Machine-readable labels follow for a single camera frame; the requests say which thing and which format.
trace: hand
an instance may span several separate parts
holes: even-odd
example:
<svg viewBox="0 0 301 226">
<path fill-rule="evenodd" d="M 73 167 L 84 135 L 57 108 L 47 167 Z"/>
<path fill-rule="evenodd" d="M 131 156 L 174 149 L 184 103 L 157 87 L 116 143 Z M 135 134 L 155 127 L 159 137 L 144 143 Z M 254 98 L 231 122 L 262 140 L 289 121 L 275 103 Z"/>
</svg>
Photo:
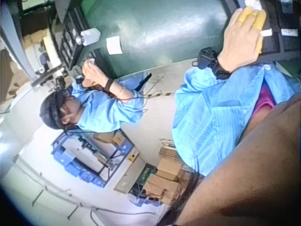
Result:
<svg viewBox="0 0 301 226">
<path fill-rule="evenodd" d="M 97 83 L 85 77 L 81 85 L 85 88 L 88 88 L 97 85 Z"/>
<path fill-rule="evenodd" d="M 252 7 L 234 12 L 225 30 L 223 49 L 217 57 L 224 70 L 233 72 L 257 60 L 263 41 L 260 31 L 265 19 L 264 11 L 253 11 Z"/>
<path fill-rule="evenodd" d="M 85 79 L 88 79 L 96 84 L 104 87 L 107 84 L 108 77 L 95 64 L 86 60 L 83 65 L 83 74 Z"/>
</svg>

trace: wrist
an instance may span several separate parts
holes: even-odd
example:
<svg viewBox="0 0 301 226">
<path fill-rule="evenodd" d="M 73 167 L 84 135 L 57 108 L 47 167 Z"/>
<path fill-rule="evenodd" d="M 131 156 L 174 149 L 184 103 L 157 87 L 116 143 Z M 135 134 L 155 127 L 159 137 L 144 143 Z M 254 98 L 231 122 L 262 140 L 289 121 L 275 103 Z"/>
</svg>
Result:
<svg viewBox="0 0 301 226">
<path fill-rule="evenodd" d="M 109 80 L 109 78 L 107 77 L 107 76 L 105 76 L 105 75 L 101 75 L 101 76 L 99 76 L 98 78 L 97 78 L 97 83 L 99 84 L 99 85 L 101 85 L 102 87 L 105 87 L 105 85 L 107 84 L 107 82 L 108 82 L 108 80 Z"/>
<path fill-rule="evenodd" d="M 229 61 L 227 59 L 228 59 L 228 57 L 225 57 L 225 55 L 223 54 L 223 52 L 221 52 L 217 56 L 218 63 L 220 64 L 220 66 L 222 67 L 222 69 L 224 69 L 225 71 L 228 71 L 228 72 L 232 73 L 236 68 L 233 65 L 231 65 L 231 63 L 229 63 Z"/>
</svg>

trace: blue work shirt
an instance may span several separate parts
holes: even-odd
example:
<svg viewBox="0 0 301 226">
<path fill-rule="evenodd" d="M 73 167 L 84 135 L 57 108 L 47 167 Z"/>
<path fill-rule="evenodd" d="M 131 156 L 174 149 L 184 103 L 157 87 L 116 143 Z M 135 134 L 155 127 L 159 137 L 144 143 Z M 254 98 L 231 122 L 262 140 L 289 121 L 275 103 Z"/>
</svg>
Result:
<svg viewBox="0 0 301 226">
<path fill-rule="evenodd" d="M 123 103 L 110 98 L 100 90 L 87 92 L 82 85 L 73 83 L 72 95 L 77 97 L 85 110 L 77 123 L 83 130 L 98 133 L 111 132 L 119 129 L 123 122 L 137 123 L 143 115 L 144 99 L 134 89 L 146 77 L 146 73 L 137 73 L 125 78 L 117 79 L 120 85 L 133 90 L 134 98 Z"/>
<path fill-rule="evenodd" d="M 276 104 L 300 92 L 297 81 L 274 65 L 237 69 L 217 80 L 210 68 L 192 68 L 177 90 L 172 129 L 175 147 L 186 164 L 207 176 L 235 148 L 249 122 L 265 79 Z"/>
</svg>

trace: black tray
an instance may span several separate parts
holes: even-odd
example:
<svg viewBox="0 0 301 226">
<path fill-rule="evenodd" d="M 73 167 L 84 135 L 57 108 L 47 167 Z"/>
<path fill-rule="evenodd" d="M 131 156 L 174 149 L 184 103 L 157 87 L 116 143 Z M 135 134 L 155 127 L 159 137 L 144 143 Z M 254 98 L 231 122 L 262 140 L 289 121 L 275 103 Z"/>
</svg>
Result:
<svg viewBox="0 0 301 226">
<path fill-rule="evenodd" d="M 225 0 L 231 14 L 241 7 L 246 7 L 244 0 Z M 293 58 L 299 58 L 300 52 L 300 36 L 301 32 L 298 31 L 298 37 L 283 36 L 281 34 L 281 28 L 283 23 L 279 22 L 278 1 L 260 0 L 262 8 L 267 12 L 267 20 L 263 29 L 272 28 L 273 35 L 264 37 L 262 45 L 262 53 L 259 55 L 257 63 L 266 63 L 278 60 L 288 60 Z"/>
</svg>

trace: worker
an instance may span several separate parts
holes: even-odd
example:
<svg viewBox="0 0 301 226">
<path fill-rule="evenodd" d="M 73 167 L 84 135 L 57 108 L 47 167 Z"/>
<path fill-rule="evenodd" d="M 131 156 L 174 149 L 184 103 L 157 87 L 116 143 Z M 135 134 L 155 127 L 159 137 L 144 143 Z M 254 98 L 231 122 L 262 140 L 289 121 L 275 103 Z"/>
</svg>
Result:
<svg viewBox="0 0 301 226">
<path fill-rule="evenodd" d="M 301 93 L 276 105 L 157 226 L 299 226 Z"/>
<path fill-rule="evenodd" d="M 135 89 L 146 82 L 146 72 L 114 81 L 94 63 L 86 61 L 83 74 L 82 84 L 73 83 L 71 94 L 67 90 L 55 91 L 44 100 L 40 116 L 47 126 L 102 133 L 119 129 L 123 122 L 137 123 L 141 119 L 144 98 Z M 103 90 L 91 90 L 95 85 Z"/>
<path fill-rule="evenodd" d="M 208 66 L 188 70 L 176 92 L 174 144 L 187 165 L 194 167 L 197 159 L 204 176 L 276 105 L 301 91 L 300 83 L 274 64 L 245 66 L 261 52 L 265 18 L 264 11 L 252 7 L 237 9 L 225 30 L 221 53 L 207 57 L 210 49 L 206 48 L 200 63 Z"/>
</svg>

